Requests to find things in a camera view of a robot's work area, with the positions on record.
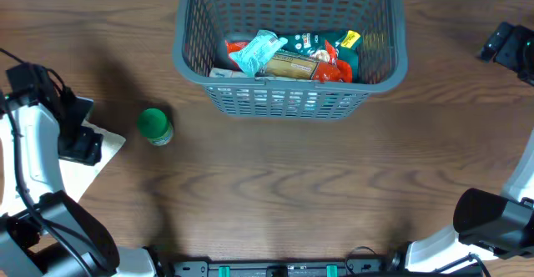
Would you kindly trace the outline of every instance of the brown tabletop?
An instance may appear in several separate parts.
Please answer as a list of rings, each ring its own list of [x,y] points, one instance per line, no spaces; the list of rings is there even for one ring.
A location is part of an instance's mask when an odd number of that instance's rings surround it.
[[[433,234],[470,187],[499,193],[534,128],[534,88],[475,59],[498,23],[534,27],[534,0],[404,1],[406,80],[333,123],[220,113],[174,69],[178,0],[0,0],[0,46],[54,68],[95,100],[93,123],[127,139],[80,201],[117,244],[339,258]],[[162,148],[135,128],[153,105],[176,129]],[[528,276],[534,264],[489,268]]]

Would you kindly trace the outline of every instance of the teal snack package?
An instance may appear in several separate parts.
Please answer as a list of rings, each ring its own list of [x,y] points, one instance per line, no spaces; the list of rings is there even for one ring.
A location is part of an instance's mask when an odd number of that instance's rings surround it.
[[[230,53],[229,56],[243,73],[253,77],[286,43],[286,38],[278,39],[271,31],[259,30],[246,47],[239,52]]]
[[[299,33],[284,35],[288,40],[284,50],[299,55],[316,58],[329,64],[338,65],[341,60],[350,65],[353,82],[358,78],[358,54],[356,48],[363,38],[356,31],[331,31],[322,33]]]

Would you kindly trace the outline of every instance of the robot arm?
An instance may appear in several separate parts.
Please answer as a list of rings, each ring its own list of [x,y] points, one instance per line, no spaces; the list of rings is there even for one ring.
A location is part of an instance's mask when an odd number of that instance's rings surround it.
[[[481,50],[480,59],[499,63],[534,86],[534,32],[523,26],[501,23]],[[468,254],[482,260],[531,257],[529,221],[534,199],[534,131],[501,196],[470,189],[456,206],[454,225],[408,246],[405,268],[431,272]],[[471,263],[464,262],[445,273]]]
[[[502,188],[501,196],[517,203],[524,198],[534,198],[534,131],[519,164]],[[468,254],[478,254],[482,260],[498,258],[493,251],[474,244],[463,244],[459,237],[451,224],[427,239],[410,244],[406,253],[405,268],[412,272],[432,272]],[[474,261],[459,264],[445,273],[459,270],[473,264]]]
[[[23,106],[13,111],[21,134],[21,160],[24,182],[33,203],[46,193],[65,190],[59,170],[56,118],[42,104]],[[4,188],[0,214],[15,215],[26,209],[15,188],[13,136],[6,115],[0,119],[3,147]]]

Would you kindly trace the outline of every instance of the chip bag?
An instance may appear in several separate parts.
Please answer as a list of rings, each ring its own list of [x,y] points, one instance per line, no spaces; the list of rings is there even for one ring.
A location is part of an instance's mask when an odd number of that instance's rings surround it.
[[[333,64],[349,73],[353,80],[358,78],[359,62],[358,54],[355,50],[361,44],[362,38],[357,32],[349,30],[302,33],[284,35],[280,36],[280,38],[288,40],[284,50]]]

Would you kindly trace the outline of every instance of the black cable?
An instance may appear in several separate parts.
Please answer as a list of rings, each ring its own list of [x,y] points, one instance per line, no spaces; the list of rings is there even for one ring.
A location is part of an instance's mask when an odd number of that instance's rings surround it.
[[[373,249],[371,249],[371,248],[369,248],[369,247],[365,247],[365,246],[360,246],[360,247],[356,247],[356,248],[352,249],[352,251],[349,252],[349,253],[347,254],[347,256],[345,257],[345,269],[346,269],[347,271],[349,271],[351,274],[356,274],[356,273],[354,272],[353,269],[349,268],[349,265],[348,265],[348,263],[349,263],[349,257],[350,257],[351,255],[353,255],[354,252],[359,251],[359,250],[361,250],[361,249],[366,249],[366,250],[368,250],[368,251],[373,252],[374,255],[377,255],[377,253],[376,253],[375,251],[373,251]]]
[[[2,100],[4,102],[4,111],[8,115],[9,123],[11,124],[12,128],[12,135],[13,135],[13,158],[15,159],[15,181],[17,183],[17,192],[20,195],[21,200],[23,201],[24,205],[28,209],[28,212],[30,215],[43,227],[43,229],[47,230],[57,241],[60,243],[73,257],[80,266],[82,267],[83,271],[88,277],[93,277],[93,274],[91,273],[91,269],[89,266],[85,263],[82,256],[74,249],[74,247],[68,243],[67,240],[61,236],[61,234],[58,233],[49,223],[46,219],[44,219],[41,214],[35,210],[33,205],[29,201],[29,197],[27,196],[27,191],[25,190],[25,184],[23,180],[23,176],[21,174],[21,159],[20,159],[20,134],[18,133],[18,127],[17,123],[15,122],[15,118],[13,117],[13,114],[11,113],[8,105],[8,101],[5,100],[5,98],[2,96]]]
[[[61,83],[61,86],[63,86],[63,88],[65,88],[65,82],[63,81],[63,79],[61,79],[61,77],[59,77],[59,74],[56,73],[55,70],[51,69],[51,68],[45,68],[47,70],[47,72],[51,73],[52,75],[54,75],[58,81]]]
[[[17,60],[17,61],[18,61],[19,63],[21,63],[21,64],[24,63],[24,61],[23,61],[21,58],[15,56],[15,55],[13,55],[13,54],[11,54],[10,52],[6,51],[6,50],[3,49],[3,48],[0,48],[0,52],[1,52],[1,53],[5,53],[6,55],[8,55],[9,57],[11,57],[11,58]]]
[[[471,253],[469,253],[465,257],[460,258],[459,260],[455,260],[455,261],[451,262],[450,264],[448,264],[448,265],[446,265],[446,266],[444,266],[442,268],[436,269],[436,273],[443,273],[443,272],[445,272],[445,271],[447,271],[449,269],[452,269],[452,268],[456,267],[459,264],[463,264],[466,261],[473,261],[473,260],[476,260],[476,262],[481,267],[482,272],[484,273],[484,275],[486,277],[491,277],[490,271],[487,270],[487,267],[484,265],[484,262],[482,261],[482,259],[480,259],[480,257],[478,257],[477,254],[471,254]]]
[[[61,95],[63,90],[55,82],[52,82],[52,85],[54,88],[56,88],[56,91],[58,92],[58,94]]]
[[[478,263],[478,265],[481,266],[481,269],[482,269],[482,272],[484,272],[484,275],[486,277],[491,277],[490,275],[490,271],[487,270],[487,267],[484,265],[484,262],[482,261],[482,259],[480,259],[480,257],[478,257],[477,254],[470,254],[470,256],[476,260],[476,262]]]

